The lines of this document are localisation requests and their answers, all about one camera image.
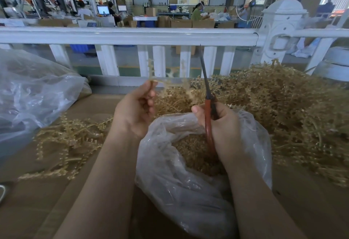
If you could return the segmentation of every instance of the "forearm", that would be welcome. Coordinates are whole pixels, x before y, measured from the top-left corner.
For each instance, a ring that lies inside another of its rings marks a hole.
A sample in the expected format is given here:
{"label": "forearm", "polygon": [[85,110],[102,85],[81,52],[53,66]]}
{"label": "forearm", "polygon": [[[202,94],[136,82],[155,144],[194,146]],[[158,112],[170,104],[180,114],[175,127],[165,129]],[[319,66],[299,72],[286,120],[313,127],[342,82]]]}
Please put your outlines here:
{"label": "forearm", "polygon": [[239,154],[227,172],[242,239],[306,238],[265,184],[252,159]]}
{"label": "forearm", "polygon": [[138,146],[131,133],[107,136],[55,239],[127,238]]}

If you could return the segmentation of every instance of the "pile of golden plastic pieces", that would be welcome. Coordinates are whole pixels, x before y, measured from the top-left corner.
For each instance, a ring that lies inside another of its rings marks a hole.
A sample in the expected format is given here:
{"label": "pile of golden plastic pieces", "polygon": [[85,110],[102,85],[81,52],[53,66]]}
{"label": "pile of golden plastic pieces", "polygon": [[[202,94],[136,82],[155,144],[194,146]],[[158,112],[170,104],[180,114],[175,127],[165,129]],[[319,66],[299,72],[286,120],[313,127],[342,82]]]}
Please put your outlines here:
{"label": "pile of golden plastic pieces", "polygon": [[[210,87],[219,102],[252,113],[268,130],[274,163],[287,165],[285,161],[291,160],[336,185],[349,186],[348,90],[278,63],[213,77]],[[205,94],[200,78],[184,80],[181,85],[166,83],[155,102],[157,116],[190,112],[192,105],[204,102]],[[63,147],[61,162],[58,169],[22,178],[73,178],[101,147],[110,123],[111,119],[95,124],[63,118],[58,126],[42,129],[36,136],[39,157],[45,155],[45,143],[56,142]],[[89,151],[76,154],[82,146]],[[75,159],[72,169],[69,159]]]}

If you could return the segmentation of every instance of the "clear plastic bag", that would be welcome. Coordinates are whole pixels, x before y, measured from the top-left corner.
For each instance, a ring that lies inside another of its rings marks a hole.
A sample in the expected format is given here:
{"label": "clear plastic bag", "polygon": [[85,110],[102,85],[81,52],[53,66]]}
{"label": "clear plastic bag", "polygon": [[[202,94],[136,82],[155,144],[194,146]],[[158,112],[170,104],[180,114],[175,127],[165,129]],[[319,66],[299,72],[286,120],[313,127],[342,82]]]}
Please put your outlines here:
{"label": "clear plastic bag", "polygon": [[[267,130],[252,114],[241,109],[232,111],[239,115],[245,152],[271,188],[272,155]],[[237,222],[228,178],[209,177],[186,168],[183,157],[171,144],[189,134],[204,134],[192,113],[164,115],[154,120],[139,146],[136,184],[160,211],[191,235],[233,238]]]}
{"label": "clear plastic bag", "polygon": [[25,51],[0,49],[0,69],[0,142],[48,126],[91,94],[86,78]]}

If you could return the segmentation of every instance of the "green floor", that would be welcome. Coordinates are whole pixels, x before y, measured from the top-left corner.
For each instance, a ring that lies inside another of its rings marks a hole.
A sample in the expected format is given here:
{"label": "green floor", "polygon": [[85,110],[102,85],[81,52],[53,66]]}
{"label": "green floor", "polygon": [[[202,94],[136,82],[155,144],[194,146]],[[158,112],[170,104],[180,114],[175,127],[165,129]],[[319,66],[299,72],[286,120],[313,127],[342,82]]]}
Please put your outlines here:
{"label": "green floor", "polygon": [[[76,66],[75,70],[81,75],[102,75],[100,67],[90,67],[90,66]],[[176,72],[173,77],[179,77],[179,68],[176,68]],[[171,69],[166,68],[166,73],[170,73]],[[119,67],[120,76],[141,76],[139,68],[136,67]],[[219,75],[220,69],[214,69],[213,74]],[[201,75],[201,69],[190,69],[190,77],[198,77]]]}

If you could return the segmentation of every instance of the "person's left hand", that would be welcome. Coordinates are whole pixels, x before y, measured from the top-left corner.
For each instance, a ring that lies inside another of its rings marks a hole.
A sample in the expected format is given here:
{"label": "person's left hand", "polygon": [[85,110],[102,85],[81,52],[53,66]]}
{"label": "person's left hand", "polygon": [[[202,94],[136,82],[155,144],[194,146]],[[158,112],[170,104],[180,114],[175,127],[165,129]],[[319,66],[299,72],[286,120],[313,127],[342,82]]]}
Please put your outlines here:
{"label": "person's left hand", "polygon": [[155,114],[156,85],[157,82],[147,80],[117,104],[109,134],[115,130],[126,130],[139,140],[145,137]]}

